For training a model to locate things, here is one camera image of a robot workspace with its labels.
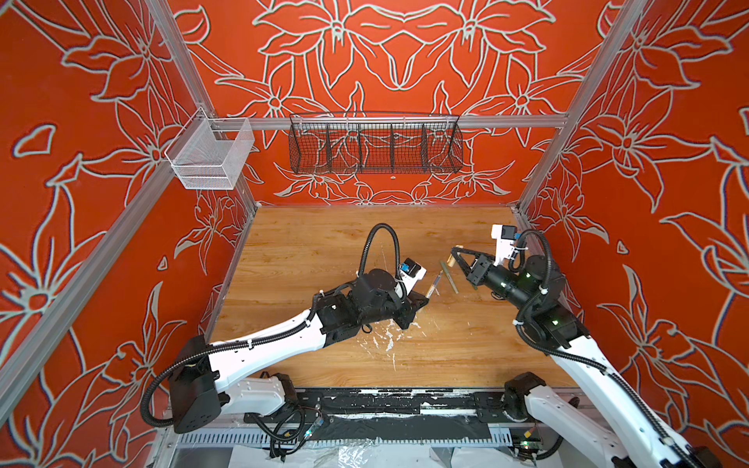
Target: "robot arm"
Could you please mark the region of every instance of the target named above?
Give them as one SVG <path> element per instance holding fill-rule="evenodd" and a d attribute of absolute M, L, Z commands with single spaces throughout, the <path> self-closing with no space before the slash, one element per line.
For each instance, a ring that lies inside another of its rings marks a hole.
<path fill-rule="evenodd" d="M 395 275 L 378 268 L 364 273 L 369 247 L 381 228 L 393 238 Z M 259 379 L 249 375 L 352 338 L 370 323 L 393 319 L 407 329 L 429 301 L 413 291 L 426 270 L 410 258 L 400 263 L 398 238 L 388 225 L 378 224 L 370 231 L 359 270 L 350 282 L 314 295 L 309 309 L 283 323 L 234 341 L 206 344 L 202 335 L 189 340 L 175 363 L 145 390 L 140 406 L 143 420 L 155 427 L 174 425 L 181 434 L 203 427 L 219 414 L 270 414 L 286 401 L 295 401 L 291 380 L 282 374 Z M 173 418 L 158 419 L 151 413 L 151 397 L 167 378 Z"/>
<path fill-rule="evenodd" d="M 545 255 L 534 255 L 527 261 L 521 257 L 521 264 L 514 268 L 515 256 L 524 249 L 529 234 L 539 237 Z M 513 324 L 522 339 L 551 355 L 614 432 L 585 417 L 532 373 L 506 384 L 505 414 L 517 421 L 529 416 L 543 421 L 598 467 L 719 467 L 708 449 L 691 448 L 642 401 L 611 366 L 585 326 L 559 303 L 565 278 L 551 260 L 543 235 L 526 231 L 515 241 L 514 227 L 495 225 L 492 237 L 497 240 L 497 257 L 468 249 L 452 250 L 466 279 L 476 286 L 486 285 L 519 309 Z M 472 255 L 472 264 L 462 255 Z M 509 269 L 502 265 L 505 258 L 510 260 Z"/>

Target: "black cable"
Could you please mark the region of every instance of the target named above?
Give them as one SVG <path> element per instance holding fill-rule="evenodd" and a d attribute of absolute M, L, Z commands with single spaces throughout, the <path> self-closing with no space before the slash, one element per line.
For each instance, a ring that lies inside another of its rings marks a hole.
<path fill-rule="evenodd" d="M 299 426 L 291 431 L 287 431 L 286 433 L 288 435 L 281 435 L 281 430 L 283 429 L 283 425 L 288 422 L 289 419 L 291 419 L 294 414 L 299 413 Z M 285 461 L 286 455 L 289 455 L 291 453 L 296 452 L 298 449 L 301 448 L 301 445 L 303 445 L 303 442 L 300 442 L 299 446 L 293 449 L 291 452 L 282 449 L 281 444 L 282 443 L 290 443 L 296 440 L 299 435 L 302 433 L 302 430 L 304 429 L 304 422 L 306 418 L 306 411 L 302 409 L 300 406 L 296 406 L 289 411 L 289 413 L 286 415 L 284 419 L 279 421 L 278 424 L 276 424 L 276 428 L 272 431 L 268 428 L 267 425 L 263 422 L 262 419 L 260 419 L 260 415 L 257 413 L 250 413 L 250 417 L 252 418 L 253 422 L 258 425 L 258 427 L 268 436 L 270 437 L 270 457 L 276 458 L 280 457 L 282 461 Z"/>
<path fill-rule="evenodd" d="M 518 252 L 520 252 L 520 264 L 515 266 L 515 258 L 518 256 Z M 507 262 L 507 269 L 513 273 L 519 273 L 520 270 L 522 270 L 524 266 L 525 266 L 525 249 L 513 250 L 512 255 L 510 256 L 509 262 Z"/>
<path fill-rule="evenodd" d="M 528 235 L 534 235 L 536 236 L 539 241 L 541 242 L 542 248 L 544 249 L 544 254 L 546 255 L 546 269 L 544 271 L 544 279 L 541 284 L 541 288 L 548 289 L 548 280 L 551 277 L 551 268 L 553 265 L 553 261 L 551 258 L 551 247 L 549 246 L 549 242 L 546 239 L 546 236 L 540 231 L 533 230 L 533 229 L 527 229 L 526 231 L 523 231 L 518 238 L 518 242 L 522 242 L 521 247 L 525 246 L 525 238 Z M 536 291 L 535 294 L 533 294 L 527 302 L 523 304 L 523 306 L 518 311 L 518 318 L 516 319 L 518 322 L 524 322 L 526 311 L 532 306 L 532 304 L 540 298 L 542 295 L 542 292 Z M 549 356 L 557 356 L 563 359 L 569 359 L 571 361 L 579 362 L 580 364 L 588 365 L 594 369 L 597 369 L 602 374 L 607 375 L 613 379 L 614 382 L 616 382 L 622 390 L 627 394 L 627 396 L 635 403 L 637 408 L 640 410 L 640 412 L 645 416 L 645 418 L 648 420 L 650 425 L 653 427 L 653 430 L 658 433 L 658 436 L 661 438 L 661 441 L 670 440 L 670 436 L 668 435 L 668 432 L 663 428 L 663 425 L 661 424 L 661 420 L 650 410 L 647 403 L 643 401 L 643 399 L 637 394 L 637 392 L 632 389 L 631 386 L 629 386 L 629 383 L 627 383 L 624 378 L 617 374 L 617 373 L 611 373 L 609 372 L 609 368 L 606 365 L 601 364 L 600 362 L 593 361 L 592 359 L 587 359 L 582 356 L 578 356 L 576 354 L 570 354 L 565 353 L 558 350 L 553 350 L 547 347 L 544 347 L 540 344 L 535 343 L 533 340 L 531 340 L 523 331 L 522 325 L 519 323 L 515 325 L 515 329 L 517 330 L 519 336 L 525 343 L 530 346 L 531 348 L 541 351 L 544 354 L 547 354 Z M 664 445 L 670 447 L 690 468 L 700 468 L 694 461 L 689 457 L 689 455 L 684 452 L 684 450 L 679 447 L 676 443 L 672 445 L 668 445 L 664 442 Z"/>
<path fill-rule="evenodd" d="M 320 411 L 320 410 L 318 410 L 317 408 L 311 408 L 311 407 L 300 407 L 300 408 L 302 410 L 315 411 L 317 414 L 320 415 L 321 418 L 323 418 L 323 419 L 325 418 L 325 415 L 323 414 L 323 412 Z M 288 455 L 291 455 L 293 453 L 297 453 L 299 451 L 299 449 L 301 449 L 302 447 L 304 447 L 304 444 L 306 444 L 306 443 L 307 443 L 306 437 L 302 438 L 302 441 L 299 442 L 299 445 L 297 445 L 296 447 L 294 447 L 292 450 L 286 452 L 284 455 L 288 456 Z"/>
<path fill-rule="evenodd" d="M 572 397 L 569 403 L 574 408 L 577 408 L 577 406 L 580 404 L 580 399 L 578 397 Z M 554 455 L 555 453 L 557 453 L 557 450 L 559 450 L 560 447 L 562 446 L 562 442 L 564 442 L 564 437 L 557 435 L 557 440 L 554 441 L 554 444 L 546 452 L 537 454 L 536 460 L 546 460 L 551 455 Z M 524 454 L 522 452 L 518 452 L 518 458 L 523 458 L 524 460 L 532 460 L 533 456 Z"/>
<path fill-rule="evenodd" d="M 221 351 L 240 350 L 244 348 L 249 348 L 248 341 L 230 341 L 229 343 L 222 343 L 216 346 L 211 346 L 208 349 L 201 351 L 200 353 L 196 353 L 196 354 L 193 354 L 192 356 L 188 356 L 184 359 L 180 359 L 179 361 L 170 365 L 168 368 L 166 368 L 164 372 L 159 374 L 154 379 L 154 381 L 151 382 L 151 384 L 146 388 L 145 392 L 143 392 L 143 398 L 141 398 L 141 405 L 140 405 L 140 413 L 141 413 L 141 417 L 143 418 L 143 421 L 148 425 L 154 426 L 155 428 L 165 428 L 175 423 L 173 418 L 159 419 L 155 417 L 153 414 L 151 414 L 151 398 L 154 396 L 154 392 L 159 387 L 159 385 L 169 375 L 171 375 L 172 372 L 174 372 L 177 368 L 180 368 L 183 365 L 190 364 L 191 362 L 202 359 L 208 356 L 209 354 L 220 353 Z"/>
<path fill-rule="evenodd" d="M 344 285 L 338 286 L 336 289 L 332 289 L 331 291 L 325 292 L 322 295 L 326 296 L 328 294 L 333 294 L 335 292 L 339 292 L 343 288 L 349 288 L 350 286 L 351 286 L 350 283 L 346 283 Z M 263 336 L 261 338 L 253 339 L 252 346 L 254 347 L 254 346 L 259 346 L 261 344 L 272 343 L 274 341 L 278 341 L 278 340 L 287 338 L 289 336 L 295 335 L 298 332 L 305 329 L 307 327 L 307 322 L 309 322 L 310 320 L 312 320 L 312 318 L 315 317 L 319 297 L 320 297 L 320 294 L 316 294 L 312 297 L 312 307 L 309 308 L 309 315 L 307 315 L 307 319 L 304 322 L 284 332 L 280 332 L 275 335 Z M 172 372 L 174 372 L 175 370 L 177 370 L 183 365 L 191 364 L 195 361 L 198 361 L 208 356 L 209 354 L 220 353 L 222 351 L 240 350 L 244 348 L 250 348 L 249 341 L 230 341 L 229 343 L 217 344 L 215 346 L 209 344 L 207 349 L 199 353 L 195 353 L 192 356 L 188 356 L 183 359 L 180 359 L 176 361 L 174 364 L 170 365 L 168 368 L 164 370 L 164 372 L 157 375 L 156 378 L 154 378 L 154 381 L 151 382 L 151 384 L 146 388 L 145 392 L 143 392 L 143 397 L 141 398 L 141 404 L 140 404 L 140 414 L 141 414 L 141 417 L 143 418 L 143 421 L 150 426 L 154 426 L 155 428 L 165 428 L 175 423 L 174 418 L 159 419 L 151 413 L 151 399 L 153 398 L 154 393 L 156 392 L 156 389 L 164 380 L 166 380 L 172 374 Z"/>
<path fill-rule="evenodd" d="M 390 236 L 392 237 L 392 244 L 393 247 L 395 247 L 395 274 L 393 275 L 393 278 L 395 278 L 398 284 L 401 285 L 401 291 L 403 292 L 405 299 L 406 285 L 404 285 L 403 281 L 401 280 L 401 245 L 398 243 L 398 235 L 395 233 L 395 229 L 390 227 L 389 224 L 381 222 L 374 225 L 374 227 L 370 230 L 369 235 L 367 236 L 367 240 L 364 242 L 364 249 L 362 249 L 362 259 L 359 262 L 359 274 L 357 276 L 361 276 L 365 273 L 364 267 L 366 267 L 367 265 L 369 248 L 372 246 L 372 241 L 375 238 L 375 234 L 381 229 L 388 231 L 390 233 Z"/>

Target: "wooden tabletop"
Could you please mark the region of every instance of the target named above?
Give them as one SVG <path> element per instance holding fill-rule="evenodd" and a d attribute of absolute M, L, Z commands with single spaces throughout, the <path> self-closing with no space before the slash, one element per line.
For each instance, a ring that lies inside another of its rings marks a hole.
<path fill-rule="evenodd" d="M 253 222 L 212 340 L 231 340 L 307 309 L 312 295 L 355 278 L 369 230 L 379 222 L 398 233 L 401 261 L 427 269 L 425 294 L 458 244 L 494 251 L 492 224 L 515 224 L 506 207 L 263 207 Z M 380 230 L 367 271 L 392 272 L 390 235 Z M 486 287 L 475 291 L 456 266 L 430 303 L 401 330 L 391 320 L 373 332 L 271 366 L 295 386 L 500 387 L 533 371 L 550 386 L 576 386 L 550 358 L 526 346 L 512 326 L 517 309 Z"/>

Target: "floral wall pattern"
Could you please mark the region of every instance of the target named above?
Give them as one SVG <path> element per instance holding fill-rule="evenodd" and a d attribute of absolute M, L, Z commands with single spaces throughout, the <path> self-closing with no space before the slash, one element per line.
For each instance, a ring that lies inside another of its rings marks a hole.
<path fill-rule="evenodd" d="M 2 364 L 195 107 L 141 0 L 5 2 L 0 30 L 12 37 L 0 52 Z M 247 219 L 235 191 L 173 180 L 0 428 L 0 466 L 142 465 L 154 431 L 139 396 L 207 326 Z"/>
<path fill-rule="evenodd" d="M 144 466 L 140 399 L 204 329 L 246 221 L 234 193 L 172 180 L 0 430 L 0 466 Z"/>
<path fill-rule="evenodd" d="M 623 1 L 172 0 L 222 116 L 394 111 L 566 111 Z M 278 130 L 256 132 L 245 178 L 265 204 L 516 201 L 553 130 L 464 132 L 457 174 L 339 177 L 289 171 Z"/>
<path fill-rule="evenodd" d="M 529 213 L 611 362 L 724 466 L 749 464 L 748 26 L 651 0 Z"/>

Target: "white wire basket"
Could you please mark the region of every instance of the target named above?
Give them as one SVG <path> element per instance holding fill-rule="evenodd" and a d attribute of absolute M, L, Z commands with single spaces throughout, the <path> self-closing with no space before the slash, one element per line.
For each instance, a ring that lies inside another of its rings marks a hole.
<path fill-rule="evenodd" d="M 229 122 L 236 132 L 215 130 Z M 164 152 L 186 189 L 233 189 L 255 135 L 246 118 L 208 118 L 200 108 Z"/>

